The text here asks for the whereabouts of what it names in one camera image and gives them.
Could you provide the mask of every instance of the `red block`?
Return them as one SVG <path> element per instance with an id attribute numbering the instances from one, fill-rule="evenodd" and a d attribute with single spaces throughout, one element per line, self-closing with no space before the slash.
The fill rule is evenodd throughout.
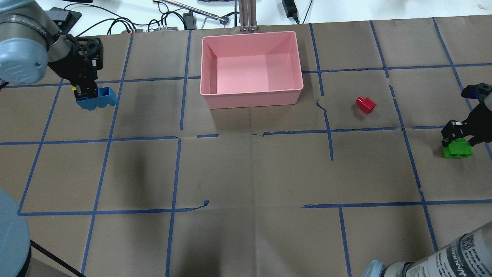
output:
<path id="1" fill-rule="evenodd" d="M 364 98 L 362 96 L 360 96 L 359 98 L 357 98 L 357 100 L 355 101 L 355 103 L 357 103 L 357 105 L 359 106 L 359 108 L 363 112 L 365 112 L 366 114 L 369 114 L 370 111 L 372 111 L 372 109 L 374 109 L 374 107 L 376 106 L 376 103 L 374 103 L 371 99 Z"/>

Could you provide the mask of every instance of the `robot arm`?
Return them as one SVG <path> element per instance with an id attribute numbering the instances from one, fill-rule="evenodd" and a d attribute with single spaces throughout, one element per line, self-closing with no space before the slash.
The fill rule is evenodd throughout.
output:
<path id="1" fill-rule="evenodd" d="M 492 86 L 480 83 L 474 86 L 467 86 L 461 92 L 461 97 L 468 99 L 478 99 L 479 104 L 470 112 L 468 118 L 463 122 L 450 120 L 442 129 L 441 142 L 443 147 L 457 139 L 473 136 L 468 141 L 471 146 L 481 142 L 492 141 Z"/>
<path id="2" fill-rule="evenodd" d="M 63 33 L 35 0 L 0 0 L 0 78 L 15 84 L 41 80 L 49 66 L 70 81 L 82 108 L 116 104 L 116 96 L 103 99 L 95 80 L 103 67 L 101 40 L 74 38 Z"/>

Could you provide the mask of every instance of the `light blue cap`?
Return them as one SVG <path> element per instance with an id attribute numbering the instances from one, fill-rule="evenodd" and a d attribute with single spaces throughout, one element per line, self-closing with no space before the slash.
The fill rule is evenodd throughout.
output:
<path id="1" fill-rule="evenodd" d="M 34 0 L 0 0 L 0 12 L 13 10 L 31 2 L 34 2 Z"/>
<path id="2" fill-rule="evenodd" d="M 364 270 L 361 277 L 381 277 L 383 267 L 383 263 L 374 260 L 366 267 L 366 270 Z"/>
<path id="3" fill-rule="evenodd" d="M 0 189 L 0 273 L 15 277 L 28 257 L 31 239 L 28 223 L 17 215 L 19 206 Z"/>
<path id="4" fill-rule="evenodd" d="M 48 52 L 41 44 L 27 38 L 0 42 L 0 78 L 14 84 L 40 81 L 48 66 Z"/>

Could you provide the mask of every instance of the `green block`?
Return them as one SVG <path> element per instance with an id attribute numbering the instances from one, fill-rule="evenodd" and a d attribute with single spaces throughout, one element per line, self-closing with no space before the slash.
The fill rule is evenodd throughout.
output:
<path id="1" fill-rule="evenodd" d="M 464 138 L 454 140 L 448 147 L 443 147 L 442 150 L 445 158 L 467 158 L 473 155 L 473 149 Z"/>

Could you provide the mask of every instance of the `power adapter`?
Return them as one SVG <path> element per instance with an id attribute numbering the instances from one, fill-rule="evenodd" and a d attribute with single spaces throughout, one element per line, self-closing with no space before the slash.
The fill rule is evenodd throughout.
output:
<path id="1" fill-rule="evenodd" d="M 299 24 L 299 18 L 297 16 L 297 7 L 294 0 L 282 0 L 283 9 L 287 17 L 292 17 L 297 24 Z"/>

